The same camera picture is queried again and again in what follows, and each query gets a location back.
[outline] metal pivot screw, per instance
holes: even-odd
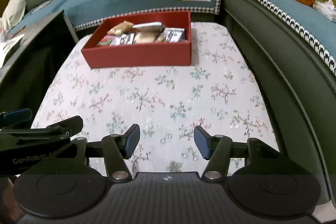
[[[112,174],[112,177],[117,180],[123,180],[128,177],[128,173],[125,171],[116,171]]]
[[[221,173],[217,171],[208,171],[205,173],[205,177],[210,180],[217,180],[221,178]]]

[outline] food packet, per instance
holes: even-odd
[[[134,33],[122,34],[116,36],[111,42],[110,46],[131,45],[133,43]]]
[[[109,30],[107,33],[112,35],[122,35],[125,32],[129,31],[133,27],[133,23],[124,21],[117,26],[114,26],[111,30]]]
[[[97,45],[98,46],[110,45],[115,37],[116,37],[115,35],[107,34],[98,42]]]
[[[159,33],[157,32],[137,32],[134,38],[134,43],[154,43]]]
[[[179,42],[181,39],[185,39],[185,29],[165,28],[156,39],[156,42]]]
[[[133,29],[137,29],[138,32],[162,32],[165,26],[162,22],[148,22],[143,24],[136,24]]]

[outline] red box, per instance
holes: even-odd
[[[184,28],[187,41],[97,46],[111,28],[124,20],[134,24],[160,21],[166,27]],[[155,12],[106,19],[84,45],[82,53],[91,68],[190,66],[192,56],[190,12]]]

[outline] gold snack wrapper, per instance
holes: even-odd
[[[129,31],[133,27],[133,23],[124,21],[116,26],[114,26],[111,30],[109,30],[107,33],[112,35],[122,35],[124,32]]]

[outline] white tablecloth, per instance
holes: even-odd
[[[81,54],[84,37],[72,50],[41,104],[33,128],[80,115],[88,141],[123,134],[140,125],[140,142],[126,163],[133,173],[203,172],[193,139],[201,125],[210,135],[237,142],[256,137],[278,149],[253,73],[225,27],[192,23],[193,66],[91,70]],[[102,174],[102,159],[91,159]],[[229,174],[243,166],[232,159]]]

